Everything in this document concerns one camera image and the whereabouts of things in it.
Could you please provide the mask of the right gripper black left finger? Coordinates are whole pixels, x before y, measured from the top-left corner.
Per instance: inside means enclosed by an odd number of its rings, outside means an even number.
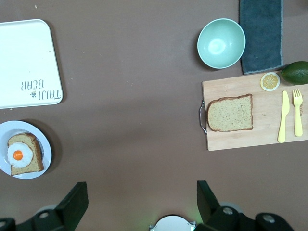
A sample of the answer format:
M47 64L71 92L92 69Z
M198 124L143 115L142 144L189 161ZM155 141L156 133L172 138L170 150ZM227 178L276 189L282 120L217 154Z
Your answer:
M86 182L78 182L53 209L43 209L23 223L1 218L2 231L74 231L88 208Z

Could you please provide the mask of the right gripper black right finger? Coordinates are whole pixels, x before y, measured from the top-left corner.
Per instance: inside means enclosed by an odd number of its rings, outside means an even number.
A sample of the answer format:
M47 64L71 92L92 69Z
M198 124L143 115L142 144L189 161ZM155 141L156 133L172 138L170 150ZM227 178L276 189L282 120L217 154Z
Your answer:
M273 213L259 213L254 219L230 205L220 205L205 180L197 181L197 206L203 223L197 231L292 231L282 217Z

